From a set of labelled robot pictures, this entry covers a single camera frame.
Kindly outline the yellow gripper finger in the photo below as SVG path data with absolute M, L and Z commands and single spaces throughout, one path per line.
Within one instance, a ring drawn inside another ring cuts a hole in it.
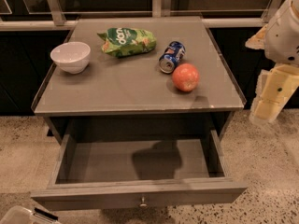
M 255 35 L 249 38 L 245 46 L 249 49 L 265 49 L 265 37 L 268 25 L 263 26 Z
M 298 65 L 277 63 L 270 71 L 262 70 L 249 120 L 255 124 L 272 123 L 298 88 Z

